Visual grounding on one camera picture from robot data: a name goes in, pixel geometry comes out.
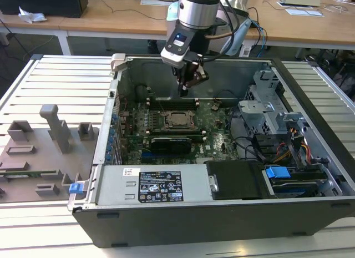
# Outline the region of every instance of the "tissue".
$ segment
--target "tissue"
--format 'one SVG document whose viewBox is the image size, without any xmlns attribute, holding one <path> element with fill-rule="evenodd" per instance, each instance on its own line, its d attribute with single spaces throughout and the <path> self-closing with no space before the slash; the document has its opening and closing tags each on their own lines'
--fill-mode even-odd
<svg viewBox="0 0 355 258">
<path fill-rule="evenodd" d="M 45 18 L 44 14 L 42 13 L 29 13 L 23 9 L 21 9 L 21 7 L 18 7 L 19 10 L 20 10 L 20 13 L 19 13 L 19 17 L 22 21 L 26 21 L 28 23 L 31 23 L 32 22 L 39 22 L 39 21 L 46 21 L 47 19 Z"/>
</svg>

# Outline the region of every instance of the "blue release tab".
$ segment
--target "blue release tab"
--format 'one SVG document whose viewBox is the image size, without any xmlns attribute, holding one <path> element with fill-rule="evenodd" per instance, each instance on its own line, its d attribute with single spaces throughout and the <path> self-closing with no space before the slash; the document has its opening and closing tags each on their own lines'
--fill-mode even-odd
<svg viewBox="0 0 355 258">
<path fill-rule="evenodd" d="M 84 193 L 84 183 L 71 183 L 69 193 Z"/>
<path fill-rule="evenodd" d="M 290 173 L 285 166 L 271 166 L 266 169 L 266 174 L 268 178 L 275 179 L 289 179 L 291 177 Z"/>
</svg>

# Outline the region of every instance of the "blue cable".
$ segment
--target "blue cable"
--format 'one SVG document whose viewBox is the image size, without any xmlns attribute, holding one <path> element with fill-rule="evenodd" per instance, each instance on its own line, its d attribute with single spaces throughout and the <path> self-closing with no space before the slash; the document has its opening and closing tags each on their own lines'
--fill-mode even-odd
<svg viewBox="0 0 355 258">
<path fill-rule="evenodd" d="M 264 49 L 264 47 L 265 47 L 265 43 L 266 43 L 266 41 L 265 41 L 265 34 L 264 34 L 263 28 L 260 28 L 260 32 L 261 32 L 261 34 L 262 34 L 262 46 L 261 46 L 261 49 L 260 49 L 260 51 L 259 51 L 259 54 L 257 54 L 257 57 L 260 57 L 260 55 L 261 55 L 261 53 L 262 53 L 262 51 L 263 51 L 263 49 Z"/>
<path fill-rule="evenodd" d="M 259 24 L 257 24 L 257 23 L 256 23 L 255 21 L 253 21 L 252 19 L 251 19 L 251 22 L 256 26 L 256 28 L 261 32 L 261 35 L 262 35 L 262 41 L 261 41 L 261 42 L 262 42 L 262 45 L 261 45 L 261 49 L 260 49 L 259 53 L 257 54 L 257 57 L 260 57 L 261 52 L 262 52 L 262 50 L 264 49 L 265 44 L 266 44 L 264 29 L 261 28 L 261 27 L 259 26 Z"/>
</svg>

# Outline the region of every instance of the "white sticker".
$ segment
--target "white sticker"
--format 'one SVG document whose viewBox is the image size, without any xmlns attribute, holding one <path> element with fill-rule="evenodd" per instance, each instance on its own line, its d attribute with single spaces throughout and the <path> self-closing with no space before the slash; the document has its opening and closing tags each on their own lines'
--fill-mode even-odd
<svg viewBox="0 0 355 258">
<path fill-rule="evenodd" d="M 139 176 L 140 168 L 124 168 L 123 176 Z"/>
<path fill-rule="evenodd" d="M 8 175 L 6 176 L 7 179 L 19 179 L 19 178 L 29 178 L 28 175 Z"/>
</svg>

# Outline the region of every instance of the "barcode sticker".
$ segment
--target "barcode sticker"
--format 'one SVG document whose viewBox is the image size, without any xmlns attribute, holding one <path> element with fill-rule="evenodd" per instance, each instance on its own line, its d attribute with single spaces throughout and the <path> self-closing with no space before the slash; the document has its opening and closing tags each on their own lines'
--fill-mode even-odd
<svg viewBox="0 0 355 258">
<path fill-rule="evenodd" d="M 124 168 L 123 176 L 139 176 L 140 168 Z"/>
</svg>

